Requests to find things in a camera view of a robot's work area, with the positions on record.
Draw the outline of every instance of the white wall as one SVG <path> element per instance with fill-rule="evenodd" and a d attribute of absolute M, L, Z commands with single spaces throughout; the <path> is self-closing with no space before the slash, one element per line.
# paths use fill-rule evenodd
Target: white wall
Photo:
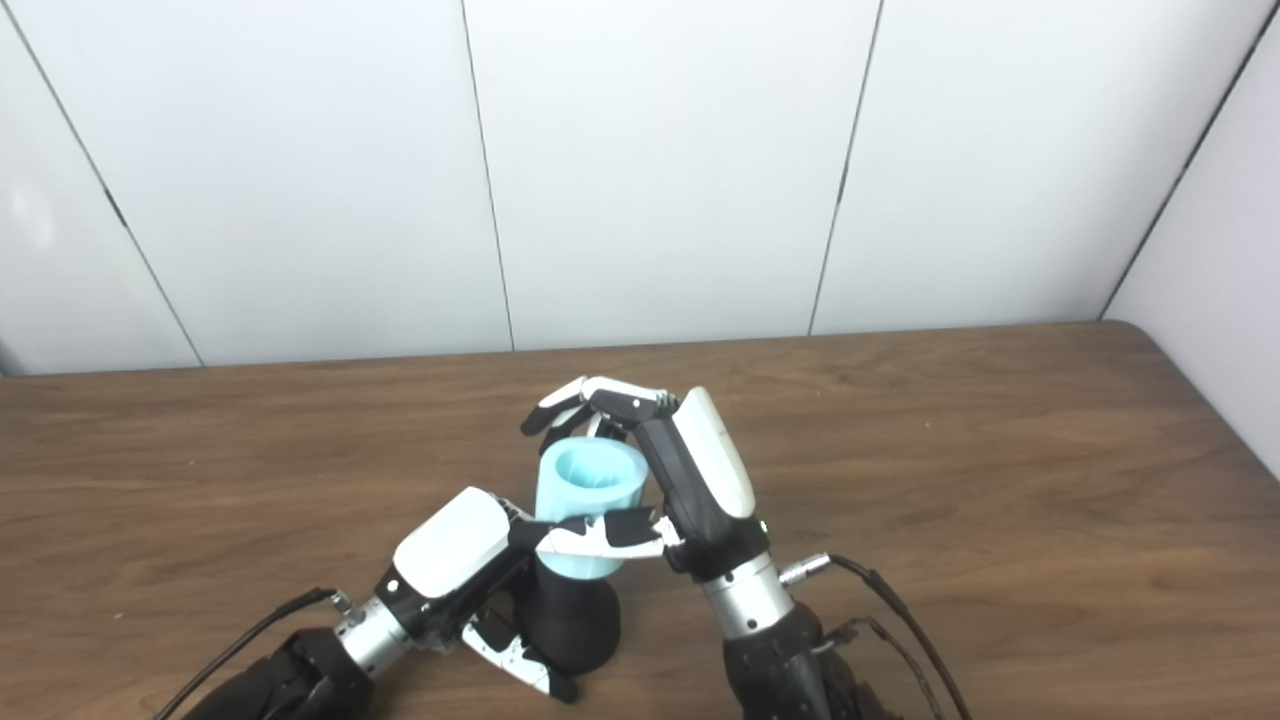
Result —
<path fill-rule="evenodd" d="M 876 0 L 468 0 L 517 348 L 808 331 Z"/>
<path fill-rule="evenodd" d="M 1280 475 L 1280 31 L 1258 45 L 1107 310 Z"/>
<path fill-rule="evenodd" d="M 888 0 L 814 332 L 1096 319 L 1272 0 Z"/>
<path fill-rule="evenodd" d="M 511 348 L 458 3 L 9 4 L 206 363 Z"/>
<path fill-rule="evenodd" d="M 1092 319 L 1272 0 L 4 1 L 41 373 Z"/>
<path fill-rule="evenodd" d="M 0 369 L 195 365 L 101 183 L 0 9 Z"/>

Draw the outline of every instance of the black cable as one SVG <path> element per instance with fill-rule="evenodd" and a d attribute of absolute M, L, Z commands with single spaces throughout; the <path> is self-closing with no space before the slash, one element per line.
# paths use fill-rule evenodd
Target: black cable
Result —
<path fill-rule="evenodd" d="M 328 597 L 333 597 L 337 592 L 338 591 L 334 588 L 312 588 L 273 610 L 270 615 L 259 620 L 256 625 L 250 628 L 243 635 L 239 637 L 239 639 L 228 646 L 227 650 L 218 653 L 218 657 L 209 661 L 209 665 L 205 665 L 200 673 L 196 673 L 196 676 L 183 685 L 182 689 L 178 691 L 178 694 L 173 696 L 173 700 L 166 702 L 165 706 L 160 708 L 160 712 L 156 712 L 155 720 L 168 720 L 169 716 L 173 715 L 173 711 L 182 705 L 182 701 L 187 700 L 187 697 L 195 692 L 201 683 L 207 680 L 210 675 L 216 673 L 218 669 L 223 666 L 223 664 L 243 650 L 244 646 L 253 641 L 253 638 L 262 634 L 262 630 L 270 628 L 276 620 L 288 618 L 308 605 L 315 605 Z"/>
<path fill-rule="evenodd" d="M 960 717 L 963 720 L 973 720 L 973 715 L 969 714 L 969 706 L 965 705 L 964 696 L 960 694 L 960 687 L 956 685 L 955 679 L 951 676 L 951 671 L 947 670 L 947 664 L 942 661 L 942 656 L 938 655 L 937 648 L 933 647 L 933 642 L 929 641 L 929 635 L 924 633 L 924 628 L 915 621 L 915 618 L 906 607 L 906 603 L 902 602 L 902 598 L 897 597 L 897 593 L 893 592 L 893 588 L 884 582 L 884 578 L 882 578 L 876 570 L 868 570 L 847 557 L 842 557 L 840 555 L 828 555 L 827 557 L 831 559 L 832 564 L 840 565 L 845 570 L 849 570 L 861 578 L 863 582 L 867 583 L 867 587 L 878 594 L 881 600 L 884 601 L 884 605 L 888 605 L 890 609 L 896 612 L 904 623 L 906 623 L 911 634 L 915 635 L 915 641 L 924 648 L 924 655 L 929 657 L 929 662 L 933 665 L 933 669 L 938 673 L 938 676 L 942 678 L 942 684 L 947 687 L 947 694 L 951 696 L 951 702 L 955 703 L 956 711 L 960 712 Z"/>
<path fill-rule="evenodd" d="M 854 625 L 869 626 L 872 632 L 879 637 L 879 639 L 891 644 L 893 650 L 902 656 L 902 660 L 906 661 L 906 666 L 910 667 L 911 674 L 915 675 L 915 683 L 920 685 L 920 693 L 929 703 L 929 712 L 933 714 L 933 720 L 946 720 L 946 715 L 942 712 L 942 705 L 938 703 L 938 696 L 933 694 L 933 685 L 929 684 L 929 678 L 924 674 L 924 667 L 920 667 L 920 664 L 915 661 L 915 657 L 913 657 L 911 653 L 902 647 L 902 643 L 897 642 L 893 633 L 890 633 L 888 628 L 881 625 L 879 620 L 874 618 L 855 618 L 851 623 Z"/>

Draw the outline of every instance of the light blue cup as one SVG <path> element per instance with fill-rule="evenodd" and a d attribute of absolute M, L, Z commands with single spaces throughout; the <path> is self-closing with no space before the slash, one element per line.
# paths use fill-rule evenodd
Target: light blue cup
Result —
<path fill-rule="evenodd" d="M 556 442 L 538 465 L 538 498 L 534 515 L 556 523 L 576 515 L 599 518 L 605 510 L 640 505 L 649 464 L 625 442 L 595 437 L 571 437 Z M 550 570 L 589 580 L 603 578 L 622 566 L 621 560 L 575 557 L 539 552 Z"/>

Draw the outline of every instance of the robotic arm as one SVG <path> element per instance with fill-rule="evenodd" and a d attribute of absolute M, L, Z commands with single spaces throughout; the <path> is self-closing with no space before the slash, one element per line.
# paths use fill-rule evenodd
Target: robotic arm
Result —
<path fill-rule="evenodd" d="M 680 402 L 667 391 L 582 377 L 547 396 L 521 432 L 545 429 L 545 451 L 588 421 L 590 434 L 635 436 L 662 489 L 664 516 L 648 524 L 645 509 L 605 512 L 585 533 L 564 523 L 532 524 L 521 544 L 536 539 L 540 551 L 608 557 L 660 550 L 710 602 L 724 634 L 730 687 L 748 720 L 863 717 L 873 697 L 856 692 L 838 655 L 815 651 L 822 625 L 778 577 L 751 483 L 710 395 L 696 387 Z"/>
<path fill-rule="evenodd" d="M 413 650 L 448 652 L 458 642 L 530 687 L 573 702 L 573 680 L 484 607 L 526 569 L 530 553 L 508 542 L 526 521 L 515 505 L 463 489 L 401 541 L 374 597 L 352 606 L 334 591 L 342 614 L 337 625 L 294 633 L 210 692 L 186 719 L 351 720 L 365 714 L 375 680 L 401 657 Z M 183 697 L 156 717 L 168 717 Z"/>

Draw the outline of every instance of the wood grain tabletop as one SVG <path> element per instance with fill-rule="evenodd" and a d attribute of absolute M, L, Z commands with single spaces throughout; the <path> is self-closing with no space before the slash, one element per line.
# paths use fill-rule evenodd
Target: wood grain tabletop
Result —
<path fill-rule="evenodd" d="M 1280 487 L 1142 332 L 1089 323 L 0 379 L 0 717 L 150 717 L 285 598 L 367 597 L 463 486 L 532 507 L 517 427 L 580 374 L 705 386 L 774 557 L 879 569 L 977 717 L 1280 716 Z M 374 717 L 739 717 L 689 579 L 612 580 L 622 646 L 576 706 L 458 648 L 403 661 Z M 795 592 L 914 647 L 851 575 Z M 891 650 L 846 656 L 928 716 Z"/>

